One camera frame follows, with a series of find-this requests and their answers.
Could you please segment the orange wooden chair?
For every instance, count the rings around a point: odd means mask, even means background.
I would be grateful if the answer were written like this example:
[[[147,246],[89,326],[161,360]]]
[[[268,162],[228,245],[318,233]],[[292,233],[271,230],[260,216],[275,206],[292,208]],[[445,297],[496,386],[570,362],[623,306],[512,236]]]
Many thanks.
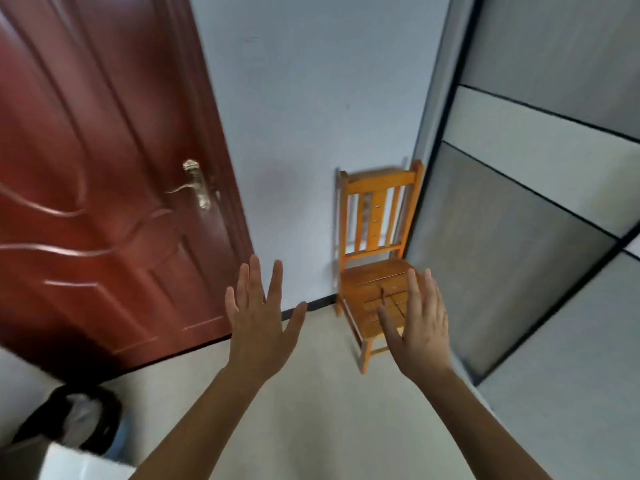
[[[408,311],[404,259],[425,174],[420,160],[409,169],[383,168],[337,176],[337,314],[344,314],[360,349],[359,369],[388,347],[377,307],[402,331]]]

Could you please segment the person's right forearm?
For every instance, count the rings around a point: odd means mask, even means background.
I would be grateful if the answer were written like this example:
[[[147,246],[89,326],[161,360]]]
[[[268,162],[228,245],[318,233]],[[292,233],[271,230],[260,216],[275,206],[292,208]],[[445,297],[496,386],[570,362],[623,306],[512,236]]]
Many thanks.
[[[432,405],[476,480],[552,480],[452,368],[401,371]]]

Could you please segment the person's left forearm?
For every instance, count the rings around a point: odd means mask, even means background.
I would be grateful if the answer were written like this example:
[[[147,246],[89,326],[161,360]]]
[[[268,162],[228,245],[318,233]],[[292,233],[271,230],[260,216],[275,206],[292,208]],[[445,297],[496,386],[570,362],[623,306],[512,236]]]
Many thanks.
[[[245,412],[279,370],[224,366],[129,480],[209,480]]]

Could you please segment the grey sliding-door wardrobe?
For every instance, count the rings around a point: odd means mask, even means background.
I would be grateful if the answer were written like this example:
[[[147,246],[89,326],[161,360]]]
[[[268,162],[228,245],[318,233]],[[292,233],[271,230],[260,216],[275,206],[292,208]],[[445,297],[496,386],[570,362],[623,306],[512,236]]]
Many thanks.
[[[450,0],[409,261],[556,480],[640,480],[640,0]]]

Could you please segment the black bin bag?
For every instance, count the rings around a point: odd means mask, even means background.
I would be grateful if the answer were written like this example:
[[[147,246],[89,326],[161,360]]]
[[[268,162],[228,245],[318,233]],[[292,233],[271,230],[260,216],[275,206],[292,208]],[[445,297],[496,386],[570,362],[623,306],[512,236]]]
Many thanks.
[[[43,438],[71,449],[117,460],[124,449],[129,421],[110,390],[100,386],[66,384],[20,425],[11,444]]]

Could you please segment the white box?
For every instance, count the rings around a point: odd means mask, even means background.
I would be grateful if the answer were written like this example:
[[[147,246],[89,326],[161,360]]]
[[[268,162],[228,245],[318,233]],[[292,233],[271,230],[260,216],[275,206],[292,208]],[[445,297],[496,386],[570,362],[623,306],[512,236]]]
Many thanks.
[[[136,468],[94,454],[49,444],[37,480],[129,480]]]

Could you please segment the person's left hand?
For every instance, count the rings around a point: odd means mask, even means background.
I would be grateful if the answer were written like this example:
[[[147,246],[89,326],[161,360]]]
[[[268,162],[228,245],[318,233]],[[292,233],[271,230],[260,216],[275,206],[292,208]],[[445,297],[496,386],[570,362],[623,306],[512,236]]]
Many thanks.
[[[231,326],[228,368],[247,382],[262,386],[276,375],[291,357],[296,345],[284,344],[282,320],[283,263],[274,261],[266,300],[248,307],[249,263],[242,264],[234,288],[239,313]]]

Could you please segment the red-brown wooden door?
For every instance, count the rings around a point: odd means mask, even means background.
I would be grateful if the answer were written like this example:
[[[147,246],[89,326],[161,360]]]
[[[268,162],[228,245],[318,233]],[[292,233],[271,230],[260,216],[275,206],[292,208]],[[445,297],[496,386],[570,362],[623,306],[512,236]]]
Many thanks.
[[[0,345],[100,383],[210,344],[252,252],[191,2],[0,0]]]

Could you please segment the person's right hand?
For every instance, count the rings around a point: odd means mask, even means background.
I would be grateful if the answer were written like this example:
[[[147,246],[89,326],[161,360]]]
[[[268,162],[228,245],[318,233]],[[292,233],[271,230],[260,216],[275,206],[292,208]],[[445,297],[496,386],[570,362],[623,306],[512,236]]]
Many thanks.
[[[390,351],[399,370],[421,390],[452,372],[449,318],[442,297],[442,316],[423,317],[423,274],[407,272],[408,298],[400,351]]]

